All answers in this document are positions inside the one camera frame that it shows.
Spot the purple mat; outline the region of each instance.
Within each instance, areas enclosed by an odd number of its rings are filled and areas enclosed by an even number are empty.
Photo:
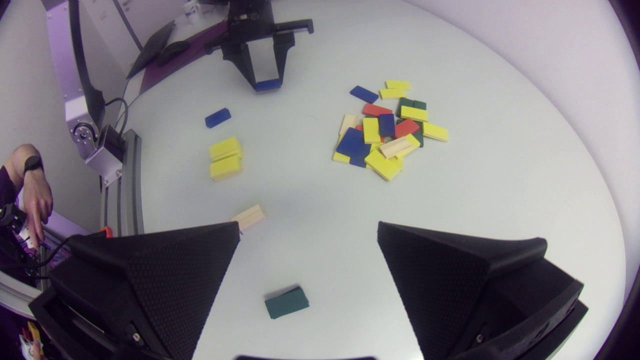
[[[142,78],[140,93],[142,94],[143,92],[149,90],[167,76],[204,56],[204,43],[224,34],[225,32],[227,32],[227,22],[219,22],[214,26],[211,26],[210,28],[203,30],[186,39],[186,41],[191,44],[189,49],[187,49],[187,51],[185,51],[184,53],[176,56],[175,59],[169,61],[163,67],[158,67],[155,61],[147,65],[145,75]]]

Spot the computer mouse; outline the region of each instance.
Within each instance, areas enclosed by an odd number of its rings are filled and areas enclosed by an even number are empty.
[[[156,64],[158,66],[164,66],[169,61],[173,60],[176,56],[184,53],[187,49],[189,49],[191,44],[187,41],[176,41],[167,45],[160,55],[158,55],[158,59],[156,60]]]

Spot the black watch strap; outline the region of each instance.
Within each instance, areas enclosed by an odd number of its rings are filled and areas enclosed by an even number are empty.
[[[40,159],[39,156],[30,156],[27,161],[24,162],[24,173],[22,173],[22,175],[24,176],[27,171],[36,170],[37,168],[41,168],[44,170],[44,168],[42,167],[42,159]]]

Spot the keyboard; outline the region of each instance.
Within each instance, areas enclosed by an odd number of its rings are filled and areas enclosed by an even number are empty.
[[[136,62],[133,63],[131,71],[129,71],[129,75],[127,75],[127,79],[139,73],[140,70],[144,69],[150,62],[154,61],[157,56],[160,55],[160,52],[162,52],[166,46],[167,41],[169,41],[169,36],[171,36],[174,26],[175,22],[171,21],[151,35],[145,46],[142,48],[142,51],[140,51],[140,55],[138,55]]]

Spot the green wooden block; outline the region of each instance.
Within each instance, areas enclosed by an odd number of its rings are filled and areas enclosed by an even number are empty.
[[[301,287],[289,290],[286,293],[264,302],[267,305],[269,316],[277,319],[283,315],[295,313],[298,310],[309,307],[309,300]]]
[[[418,100],[414,100],[413,101],[413,107],[416,108],[416,109],[427,110],[427,103],[426,102],[422,102],[422,101],[418,101]]]
[[[420,147],[424,147],[424,135],[422,134],[424,123],[422,121],[414,121],[414,123],[418,124],[418,131],[414,132],[413,136],[420,142]]]
[[[413,107],[413,103],[414,103],[414,102],[415,102],[415,101],[413,101],[413,100],[409,100],[409,99],[407,99],[407,98],[405,98],[405,97],[401,97],[401,98],[400,98],[400,101],[398,101],[398,107],[397,107],[397,109],[396,109],[396,116],[397,116],[397,117],[400,117],[400,109],[401,109],[403,106],[411,106],[411,107]]]

